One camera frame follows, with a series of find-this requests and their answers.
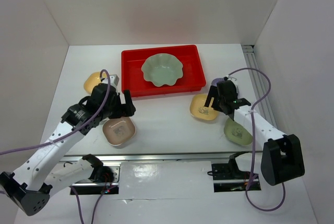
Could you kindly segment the purple plate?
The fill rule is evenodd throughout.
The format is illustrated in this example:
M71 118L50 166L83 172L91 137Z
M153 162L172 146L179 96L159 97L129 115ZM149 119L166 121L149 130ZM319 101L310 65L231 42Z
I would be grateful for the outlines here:
M227 80L228 80L227 77L215 78L215 79L211 82L211 85L214 86L214 87L217 87L217 86L218 86L218 83L220 83L220 82L225 82L225 81L227 81Z

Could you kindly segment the pink panda plate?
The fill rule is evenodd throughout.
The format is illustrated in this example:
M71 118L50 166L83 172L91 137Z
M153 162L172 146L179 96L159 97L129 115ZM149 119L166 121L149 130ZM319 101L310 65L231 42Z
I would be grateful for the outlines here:
M122 117L106 121L102 131L110 145L120 146L136 134L136 127L129 117Z

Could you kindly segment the yellow panda plate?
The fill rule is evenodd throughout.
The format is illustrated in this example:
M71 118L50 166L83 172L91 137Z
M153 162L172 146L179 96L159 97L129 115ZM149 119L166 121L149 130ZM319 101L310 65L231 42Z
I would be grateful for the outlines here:
M91 94L94 87L101 83L100 72L92 73L84 82L83 88L87 94Z
M219 112L211 107L213 100L210 101L209 107L205 106L206 98L206 94L197 94L193 96L189 110L194 118L203 121L213 121L218 117Z

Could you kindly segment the green panda plate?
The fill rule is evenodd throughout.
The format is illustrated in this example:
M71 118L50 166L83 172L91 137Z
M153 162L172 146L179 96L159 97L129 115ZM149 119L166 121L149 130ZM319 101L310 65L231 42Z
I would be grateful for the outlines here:
M223 130L225 137L230 142L241 146L248 146L253 142L251 134L239 123L228 118Z

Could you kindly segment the large green scalloped bowl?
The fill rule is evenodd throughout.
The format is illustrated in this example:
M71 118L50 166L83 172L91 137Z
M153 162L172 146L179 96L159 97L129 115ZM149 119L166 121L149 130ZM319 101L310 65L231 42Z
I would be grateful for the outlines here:
M144 80L156 87L174 86L183 77L183 64L172 54L159 53L148 57L141 71Z

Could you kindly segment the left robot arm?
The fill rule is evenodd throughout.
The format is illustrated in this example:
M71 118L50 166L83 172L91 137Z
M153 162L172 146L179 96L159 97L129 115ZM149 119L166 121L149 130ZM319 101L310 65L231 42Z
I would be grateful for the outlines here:
M81 180L104 182L113 172L92 154L74 164L54 171L66 153L101 121L133 116L136 109L129 90L120 94L108 84L94 87L92 94L68 108L52 136L22 166L1 173L1 190L27 215L41 211L49 199L62 189Z

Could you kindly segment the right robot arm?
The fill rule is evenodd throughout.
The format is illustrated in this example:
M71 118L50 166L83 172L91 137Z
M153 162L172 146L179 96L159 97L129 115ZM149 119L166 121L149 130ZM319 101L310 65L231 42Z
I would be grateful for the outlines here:
M245 98L239 98L237 84L227 78L211 83L205 106L222 112L251 134L259 154L239 152L230 156L228 173L240 178L246 171L261 175L267 184L277 184L301 177L305 166L301 143L294 134L286 134L265 120Z

